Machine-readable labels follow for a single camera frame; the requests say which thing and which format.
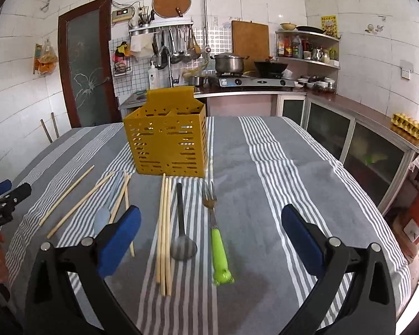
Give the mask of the wooden chopstick crossed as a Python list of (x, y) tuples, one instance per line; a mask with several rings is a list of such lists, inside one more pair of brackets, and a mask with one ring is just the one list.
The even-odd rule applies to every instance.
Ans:
[[(129, 184), (129, 181), (130, 181), (131, 176), (132, 176), (132, 174), (125, 173), (125, 183), (124, 183), (124, 202), (125, 202), (125, 209), (128, 209), (129, 208), (128, 184)], [(133, 240), (129, 244), (129, 251), (130, 251), (131, 257), (132, 258), (135, 258), (135, 247), (134, 247)]]
[(130, 179), (130, 175), (128, 173), (124, 173), (124, 179), (122, 182), (122, 186), (120, 188), (119, 194), (116, 197), (116, 201), (113, 205), (113, 208), (110, 212), (109, 224), (113, 224), (116, 218), (116, 214), (119, 211), (119, 207), (121, 205), (122, 199), (125, 195), (125, 189), (127, 189), (128, 181)]

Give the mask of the dark metal spoon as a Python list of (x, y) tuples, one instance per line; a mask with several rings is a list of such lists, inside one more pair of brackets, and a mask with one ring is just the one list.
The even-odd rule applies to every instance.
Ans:
[(182, 184), (176, 184), (177, 210), (178, 210), (178, 236), (171, 244), (170, 254), (176, 261), (186, 262), (197, 254), (197, 245), (185, 234), (184, 203)]

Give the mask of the light blue plastic spoon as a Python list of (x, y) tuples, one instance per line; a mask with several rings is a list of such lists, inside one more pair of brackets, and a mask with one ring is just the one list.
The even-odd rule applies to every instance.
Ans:
[(96, 212), (94, 217), (94, 236), (97, 236), (109, 222), (111, 215), (110, 210), (112, 205), (114, 204), (114, 201), (116, 200), (118, 190), (122, 184), (123, 178), (123, 171), (118, 171), (116, 173), (116, 178), (111, 188), (109, 189), (108, 198), (106, 199), (103, 206)]

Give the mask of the hanging plastic bags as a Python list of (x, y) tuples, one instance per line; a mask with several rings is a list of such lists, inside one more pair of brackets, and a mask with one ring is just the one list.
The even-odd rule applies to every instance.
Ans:
[(44, 44), (36, 44), (33, 58), (33, 74), (47, 75), (51, 74), (58, 63), (51, 41), (46, 39)]

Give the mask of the glass door counter cabinet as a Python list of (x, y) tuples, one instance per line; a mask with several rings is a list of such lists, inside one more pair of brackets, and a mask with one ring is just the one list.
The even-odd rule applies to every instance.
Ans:
[(387, 213), (419, 153), (419, 138), (340, 95), (288, 92), (278, 96), (275, 110), (342, 162), (380, 212)]

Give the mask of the steel sink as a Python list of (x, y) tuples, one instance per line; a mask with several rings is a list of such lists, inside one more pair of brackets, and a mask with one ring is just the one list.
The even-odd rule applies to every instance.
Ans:
[(137, 91), (130, 97), (130, 99), (133, 101), (145, 101), (147, 100), (147, 91)]

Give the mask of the yellow perforated utensil holder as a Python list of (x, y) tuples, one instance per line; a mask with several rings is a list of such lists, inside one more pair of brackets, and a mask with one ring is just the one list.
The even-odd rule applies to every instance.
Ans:
[(205, 175), (206, 106), (194, 97), (193, 86), (149, 90), (145, 104), (123, 123), (138, 173)]

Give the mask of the grey striped tablecloth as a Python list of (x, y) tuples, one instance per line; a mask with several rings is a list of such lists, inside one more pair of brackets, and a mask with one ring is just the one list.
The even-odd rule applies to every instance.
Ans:
[(395, 305), (411, 295), (410, 270), (382, 214), (309, 133), (279, 117), (216, 117), (206, 122), (209, 163), (203, 178), (174, 177), (183, 188), (178, 216), (197, 255), (172, 263), (172, 294), (156, 275), (162, 179), (135, 171), (122, 124), (73, 129), (16, 177), (32, 186), (3, 229), (10, 307), (23, 319), (28, 280), (40, 245), (76, 245), (94, 232), (94, 217), (114, 201), (124, 173), (129, 202), (141, 210), (135, 248), (106, 281), (144, 334), (277, 334), (307, 298), (316, 278), (304, 268), (281, 224), (292, 204), (328, 237), (352, 247), (379, 243)]

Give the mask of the dark brown glass door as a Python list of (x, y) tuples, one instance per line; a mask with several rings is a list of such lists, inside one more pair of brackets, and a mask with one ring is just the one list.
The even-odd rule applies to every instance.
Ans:
[(59, 71), (71, 127), (119, 123), (109, 41), (112, 0), (94, 0), (58, 19)]

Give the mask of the white soap bottle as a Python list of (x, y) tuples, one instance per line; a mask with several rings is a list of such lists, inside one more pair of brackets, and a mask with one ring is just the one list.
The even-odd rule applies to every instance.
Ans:
[(154, 90), (160, 88), (159, 71), (153, 62), (150, 62), (148, 69), (149, 89)]

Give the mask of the yellow egg tray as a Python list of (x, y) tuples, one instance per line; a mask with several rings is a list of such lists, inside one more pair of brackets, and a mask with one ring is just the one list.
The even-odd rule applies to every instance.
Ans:
[(419, 139), (419, 121), (405, 115), (404, 113), (394, 113), (391, 122), (394, 126), (402, 129), (415, 139)]

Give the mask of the steel faucet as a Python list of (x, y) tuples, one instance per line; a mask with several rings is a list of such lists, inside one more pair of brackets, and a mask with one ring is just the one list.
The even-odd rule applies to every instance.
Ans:
[(156, 68), (161, 70), (164, 68), (168, 69), (169, 87), (173, 88), (179, 80), (174, 79), (172, 75), (172, 61), (169, 49), (166, 46), (162, 46), (157, 53)]

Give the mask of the steel utensil rack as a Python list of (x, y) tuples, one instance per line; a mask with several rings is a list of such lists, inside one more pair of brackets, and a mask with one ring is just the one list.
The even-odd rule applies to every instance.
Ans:
[(158, 33), (162, 30), (168, 30), (170, 27), (181, 27), (181, 26), (193, 26), (194, 21), (191, 19), (166, 19), (166, 20), (154, 20), (150, 24), (144, 24), (130, 28), (128, 30), (129, 35), (142, 35), (148, 33)]

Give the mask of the round wooden lid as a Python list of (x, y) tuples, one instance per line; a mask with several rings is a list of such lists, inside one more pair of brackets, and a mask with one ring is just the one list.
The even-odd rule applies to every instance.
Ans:
[(152, 8), (162, 18), (183, 17), (191, 7), (191, 0), (152, 0)]

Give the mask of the steel gas stove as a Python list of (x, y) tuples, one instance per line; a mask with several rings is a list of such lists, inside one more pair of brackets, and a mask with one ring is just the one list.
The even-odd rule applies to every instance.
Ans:
[(275, 78), (256, 78), (248, 76), (221, 76), (216, 80), (219, 86), (231, 87), (271, 87), (271, 88), (295, 88), (294, 80)]

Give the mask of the steel cooking pot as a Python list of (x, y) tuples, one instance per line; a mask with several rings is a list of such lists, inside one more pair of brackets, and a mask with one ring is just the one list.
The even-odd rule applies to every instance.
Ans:
[(218, 75), (241, 75), (244, 72), (244, 62), (250, 57), (242, 57), (230, 52), (224, 52), (211, 56), (210, 58), (215, 61), (216, 73)]

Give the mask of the black wok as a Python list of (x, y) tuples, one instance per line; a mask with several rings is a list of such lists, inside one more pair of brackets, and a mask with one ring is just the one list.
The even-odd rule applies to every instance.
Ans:
[(254, 65), (261, 78), (281, 79), (287, 69), (287, 64), (279, 61), (255, 61)]

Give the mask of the white corner shelf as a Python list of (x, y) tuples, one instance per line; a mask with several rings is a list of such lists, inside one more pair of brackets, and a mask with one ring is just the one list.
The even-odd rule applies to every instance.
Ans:
[(275, 32), (275, 59), (287, 64), (297, 86), (313, 91), (337, 92), (340, 72), (340, 37), (311, 27), (281, 28)]

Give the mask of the wooden cutting board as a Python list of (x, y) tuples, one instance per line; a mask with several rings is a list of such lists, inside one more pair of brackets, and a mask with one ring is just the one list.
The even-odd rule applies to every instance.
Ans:
[(269, 27), (265, 24), (232, 21), (232, 49), (244, 58), (244, 71), (254, 71), (255, 61), (264, 61), (269, 55)]

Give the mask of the green handled fork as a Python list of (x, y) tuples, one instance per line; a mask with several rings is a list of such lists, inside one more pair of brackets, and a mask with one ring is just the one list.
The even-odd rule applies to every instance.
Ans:
[(209, 211), (214, 285), (232, 284), (235, 282), (235, 279), (228, 267), (222, 235), (216, 221), (217, 198), (212, 182), (203, 182), (202, 197), (203, 205)]

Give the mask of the yellow wall poster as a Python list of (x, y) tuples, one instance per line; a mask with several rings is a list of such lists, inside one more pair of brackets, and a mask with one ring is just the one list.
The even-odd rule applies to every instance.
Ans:
[(336, 15), (321, 16), (321, 25), (325, 35), (329, 35), (335, 39), (340, 38)]

